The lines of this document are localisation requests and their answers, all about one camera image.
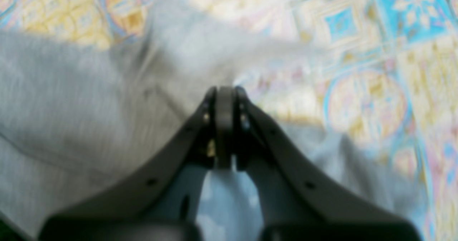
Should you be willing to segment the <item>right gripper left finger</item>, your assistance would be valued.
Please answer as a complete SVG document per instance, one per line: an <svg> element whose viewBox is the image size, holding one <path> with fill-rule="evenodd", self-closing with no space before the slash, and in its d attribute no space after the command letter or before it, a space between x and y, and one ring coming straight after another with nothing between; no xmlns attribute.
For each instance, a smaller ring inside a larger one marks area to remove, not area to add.
<svg viewBox="0 0 458 241"><path fill-rule="evenodd" d="M212 87L177 133L136 172L51 216L41 241L200 241L194 225L208 170L231 168L234 90Z"/></svg>

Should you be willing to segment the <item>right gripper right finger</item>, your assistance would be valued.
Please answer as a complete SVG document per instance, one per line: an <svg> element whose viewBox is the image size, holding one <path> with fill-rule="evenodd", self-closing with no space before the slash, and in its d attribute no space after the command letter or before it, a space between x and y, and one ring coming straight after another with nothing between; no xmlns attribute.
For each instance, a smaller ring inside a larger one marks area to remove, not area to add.
<svg viewBox="0 0 458 241"><path fill-rule="evenodd" d="M262 241L419 241L406 219L357 197L309 161L274 120L234 89L234 150L260 198Z"/></svg>

